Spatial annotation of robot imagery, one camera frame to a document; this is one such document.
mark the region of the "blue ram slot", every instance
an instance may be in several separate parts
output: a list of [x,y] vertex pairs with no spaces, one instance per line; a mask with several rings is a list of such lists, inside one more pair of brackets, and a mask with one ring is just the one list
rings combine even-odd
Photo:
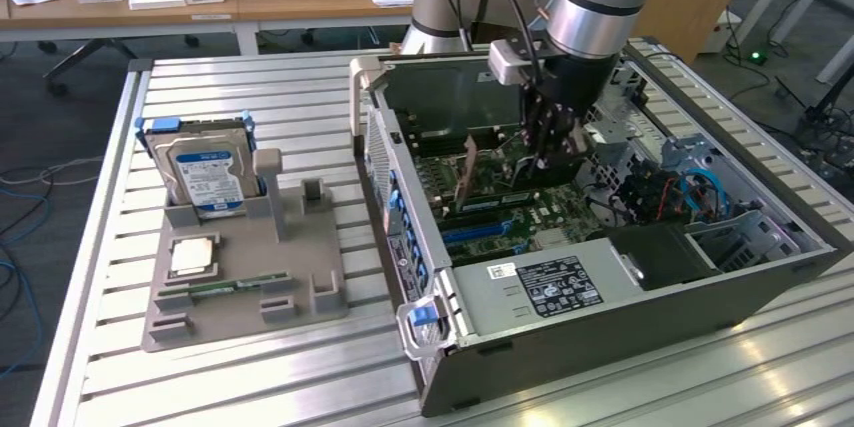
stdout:
[[466,240],[481,239],[493,235],[505,235],[510,232],[513,220],[506,220],[501,224],[486,225],[474,229],[463,229],[442,234],[442,240],[446,244],[453,242],[463,242]]

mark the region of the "aluminum extrusion table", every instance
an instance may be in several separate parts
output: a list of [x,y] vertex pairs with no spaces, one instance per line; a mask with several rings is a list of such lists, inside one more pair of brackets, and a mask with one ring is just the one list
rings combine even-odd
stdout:
[[[852,258],[733,329],[419,416],[350,147],[347,64],[367,53],[165,60],[129,73],[32,425],[853,425]],[[854,239],[852,204],[684,64],[653,60]],[[662,93],[648,92],[674,134],[696,132]],[[282,185],[321,176],[333,188],[351,314],[149,354],[139,344],[165,188],[130,125],[141,114],[203,119],[243,109],[259,146],[282,149]]]

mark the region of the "gray carpet floor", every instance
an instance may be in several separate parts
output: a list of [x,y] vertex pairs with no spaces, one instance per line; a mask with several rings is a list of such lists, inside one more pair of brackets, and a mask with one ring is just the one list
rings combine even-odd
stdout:
[[[745,52],[762,45],[768,27],[789,1],[776,0],[745,42]],[[745,16],[754,2],[734,0],[734,11]],[[401,41],[405,29],[387,27],[379,28],[378,32],[383,44],[387,44]],[[786,41],[790,57],[782,59],[772,54],[761,70],[772,78],[776,75],[785,78],[808,99],[817,99],[828,87],[813,77],[853,33],[854,20],[828,6],[816,4]],[[263,53],[373,47],[366,29],[319,30],[313,46],[301,43],[299,32],[277,34],[265,36]],[[149,58],[238,55],[233,35],[210,34],[199,36],[199,39],[202,46],[197,49],[185,45],[181,36],[137,39],[127,44],[141,57]],[[98,156],[106,148],[127,62],[118,52],[98,52],[62,79],[71,89],[70,95],[54,98],[44,91],[40,76],[59,61],[60,55],[74,51],[80,42],[58,42],[58,45],[59,53],[46,55],[34,42],[20,43],[15,55],[0,62],[0,171]],[[0,45],[0,52],[11,47],[11,44]],[[725,95],[762,81],[758,75],[734,67],[718,55],[702,56],[694,68]],[[774,90],[776,86],[769,85],[750,91],[740,96],[738,105],[762,122],[788,129],[797,123],[801,108],[792,99],[776,97]],[[853,101],[854,87],[850,87],[840,107],[853,106]],[[75,169],[58,180],[86,177],[96,172],[96,168],[96,165],[88,165]],[[44,185],[35,184],[16,190],[40,194],[44,188]],[[94,190],[94,183],[56,187],[51,194],[47,222],[32,235],[8,247],[31,279],[44,324],[44,343],[23,370],[0,379],[0,426],[4,427],[27,425],[30,421]],[[32,202],[0,196],[0,226],[7,225]],[[4,274],[0,273],[0,283],[3,279]],[[10,288],[0,290],[0,310],[8,305],[11,292]],[[34,338],[32,313],[22,299],[10,317],[0,322],[0,366],[16,361]]]

